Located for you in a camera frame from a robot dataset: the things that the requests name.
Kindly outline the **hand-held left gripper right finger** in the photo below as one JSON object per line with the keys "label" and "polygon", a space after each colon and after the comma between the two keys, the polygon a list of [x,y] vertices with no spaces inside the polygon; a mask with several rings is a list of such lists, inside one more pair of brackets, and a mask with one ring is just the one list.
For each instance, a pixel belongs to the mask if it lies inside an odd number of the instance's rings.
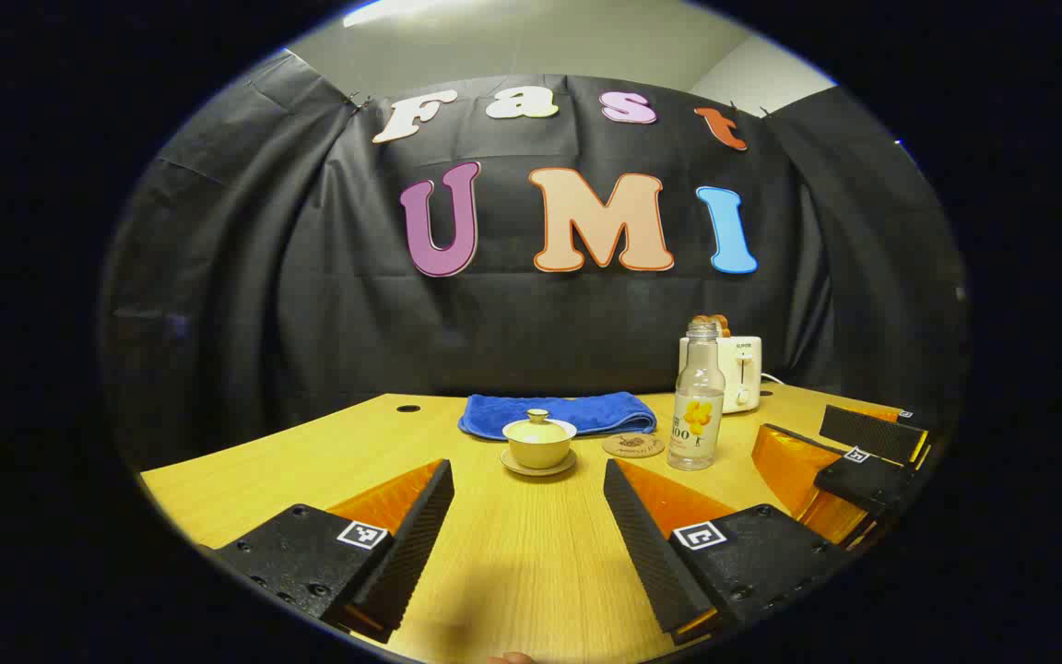
{"label": "hand-held left gripper right finger", "polygon": [[604,496],[663,632],[727,637],[825,584],[855,556],[770,504],[734,510],[627,459]]}

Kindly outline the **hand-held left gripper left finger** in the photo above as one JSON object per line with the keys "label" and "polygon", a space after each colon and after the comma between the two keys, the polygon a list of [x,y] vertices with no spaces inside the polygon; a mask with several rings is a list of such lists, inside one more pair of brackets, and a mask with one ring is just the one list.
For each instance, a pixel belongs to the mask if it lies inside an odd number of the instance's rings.
{"label": "hand-held left gripper left finger", "polygon": [[451,463],[434,459],[333,507],[292,504],[202,551],[316,622],[386,643],[452,501]]}

